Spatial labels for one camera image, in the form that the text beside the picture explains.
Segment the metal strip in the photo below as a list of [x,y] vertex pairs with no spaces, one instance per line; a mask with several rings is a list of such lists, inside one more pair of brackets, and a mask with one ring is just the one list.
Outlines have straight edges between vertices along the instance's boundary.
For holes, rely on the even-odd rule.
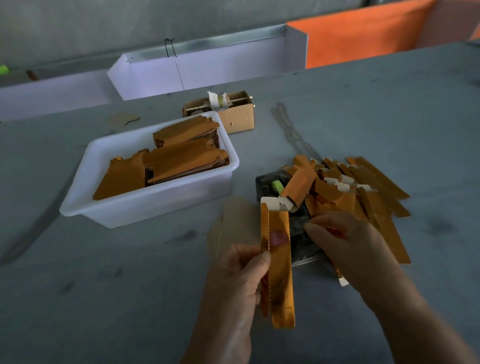
[[[284,36],[286,31],[286,25],[273,25],[265,28],[246,30],[243,32],[225,34],[222,36],[212,36],[209,38],[190,40],[181,43],[173,42],[175,52],[177,55],[198,52],[200,50],[207,50],[225,46],[231,46],[233,44],[252,42],[254,40],[273,38],[276,36]],[[167,57],[165,45],[137,50],[134,52],[125,53],[129,63],[137,63],[149,60],[156,60],[158,58]]]

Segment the concrete wall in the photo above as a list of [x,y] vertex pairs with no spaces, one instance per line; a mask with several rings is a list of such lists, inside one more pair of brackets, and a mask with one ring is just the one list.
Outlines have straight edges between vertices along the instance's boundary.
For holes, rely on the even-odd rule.
[[361,6],[363,0],[0,0],[10,69],[232,33]]

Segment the hand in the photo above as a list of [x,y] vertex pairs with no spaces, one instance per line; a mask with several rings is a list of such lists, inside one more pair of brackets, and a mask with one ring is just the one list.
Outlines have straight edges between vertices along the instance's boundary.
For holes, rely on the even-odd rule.
[[[333,236],[325,228],[341,231]],[[373,309],[395,305],[415,290],[381,234],[348,212],[326,211],[305,224],[305,231]]]
[[259,246],[232,245],[221,255],[208,270],[183,364],[248,363],[258,284],[269,267],[270,253],[260,253]]

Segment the table surface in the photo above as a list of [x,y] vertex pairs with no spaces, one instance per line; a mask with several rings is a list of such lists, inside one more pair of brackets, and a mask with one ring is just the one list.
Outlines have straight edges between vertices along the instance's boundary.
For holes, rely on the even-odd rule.
[[[289,163],[272,109],[322,157],[361,155],[407,191],[396,219],[405,271],[480,354],[480,49],[456,43],[271,78],[216,85],[0,124],[0,252],[46,211],[86,145],[180,117],[206,91],[247,90],[254,130],[231,134],[240,167],[233,195],[255,202],[254,178]],[[109,230],[59,216],[21,257],[0,268],[2,363],[175,363],[186,348],[208,267],[205,234],[224,199]],[[325,264],[294,269],[297,327],[256,317],[251,363],[391,363],[360,296]]]

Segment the wooden stick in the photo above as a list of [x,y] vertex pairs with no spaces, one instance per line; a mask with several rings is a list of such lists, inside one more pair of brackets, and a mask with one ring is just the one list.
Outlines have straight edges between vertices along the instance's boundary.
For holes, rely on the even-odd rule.
[[[249,97],[242,97],[242,98],[237,98],[235,100],[230,100],[229,103],[234,103],[234,102],[237,102],[237,101],[243,101],[243,100],[247,100],[249,98],[253,98],[253,96],[249,96]],[[203,104],[201,106],[197,106],[195,108],[189,108],[189,109],[186,109],[185,111],[192,111],[192,110],[198,110],[198,109],[203,109],[203,108],[209,108],[211,107],[210,106],[210,103],[206,103],[206,104]]]

